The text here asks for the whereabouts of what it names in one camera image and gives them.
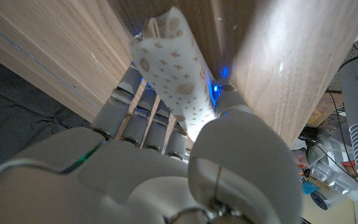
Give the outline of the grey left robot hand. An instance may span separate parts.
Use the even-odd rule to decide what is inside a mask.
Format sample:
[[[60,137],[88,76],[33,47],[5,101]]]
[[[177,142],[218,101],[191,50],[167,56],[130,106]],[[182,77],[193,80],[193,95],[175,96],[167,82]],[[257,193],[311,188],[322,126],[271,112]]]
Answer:
[[[115,139],[141,74],[128,68],[92,128],[0,165],[0,223],[299,223],[293,154],[227,80],[206,86],[218,118],[188,162]]]

